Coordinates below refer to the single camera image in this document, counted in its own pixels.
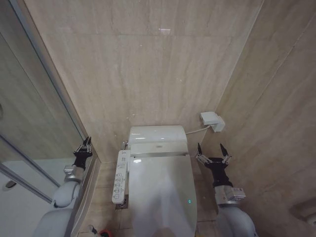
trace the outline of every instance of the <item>toilet control panel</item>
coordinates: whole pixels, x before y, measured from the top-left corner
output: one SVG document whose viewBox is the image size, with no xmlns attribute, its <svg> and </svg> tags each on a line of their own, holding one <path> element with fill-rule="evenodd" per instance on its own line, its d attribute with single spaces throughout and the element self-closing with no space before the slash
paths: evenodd
<svg viewBox="0 0 316 237">
<path fill-rule="evenodd" d="M 115 173 L 112 202 L 114 204 L 124 203 L 125 183 L 130 150 L 122 150 L 118 153 L 117 170 Z"/>
</svg>

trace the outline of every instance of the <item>glass shower door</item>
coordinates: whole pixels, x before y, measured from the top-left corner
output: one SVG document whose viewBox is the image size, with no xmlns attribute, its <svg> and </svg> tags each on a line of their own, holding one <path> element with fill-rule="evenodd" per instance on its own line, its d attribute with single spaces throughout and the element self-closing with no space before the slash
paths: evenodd
<svg viewBox="0 0 316 237">
<path fill-rule="evenodd" d="M 81 143 L 10 2 L 0 1 L 0 236 L 32 236 Z"/>
</svg>

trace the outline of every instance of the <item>red object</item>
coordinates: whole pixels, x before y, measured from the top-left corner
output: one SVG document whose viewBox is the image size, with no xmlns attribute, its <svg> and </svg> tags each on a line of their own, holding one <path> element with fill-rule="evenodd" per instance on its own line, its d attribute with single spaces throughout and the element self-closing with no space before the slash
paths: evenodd
<svg viewBox="0 0 316 237">
<path fill-rule="evenodd" d="M 113 237 L 113 235 L 111 234 L 111 232 L 108 231 L 108 230 L 101 230 L 101 231 L 99 232 L 99 234 L 100 234 L 101 236 L 105 236 L 105 237 Z"/>
</svg>

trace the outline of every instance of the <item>marble wall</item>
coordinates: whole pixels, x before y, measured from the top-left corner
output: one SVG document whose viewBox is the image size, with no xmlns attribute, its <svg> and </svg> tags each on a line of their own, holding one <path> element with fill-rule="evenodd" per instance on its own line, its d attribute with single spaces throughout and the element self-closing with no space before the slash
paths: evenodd
<svg viewBox="0 0 316 237">
<path fill-rule="evenodd" d="M 100 160 L 115 161 L 131 126 L 202 127 L 199 113 L 216 109 L 262 0 L 25 3 Z"/>
<path fill-rule="evenodd" d="M 316 236 L 290 214 L 316 196 L 315 13 L 314 0 L 264 1 L 216 110 L 225 130 L 202 144 L 208 156 L 225 144 L 244 210 L 273 236 Z"/>
</svg>

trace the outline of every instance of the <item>toilet lid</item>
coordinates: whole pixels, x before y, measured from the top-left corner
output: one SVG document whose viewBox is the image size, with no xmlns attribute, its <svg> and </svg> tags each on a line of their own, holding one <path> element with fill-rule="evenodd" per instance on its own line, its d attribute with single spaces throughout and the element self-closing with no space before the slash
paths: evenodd
<svg viewBox="0 0 316 237">
<path fill-rule="evenodd" d="M 137 237 L 193 237 L 197 198 L 190 156 L 132 158 L 128 208 Z"/>
</svg>

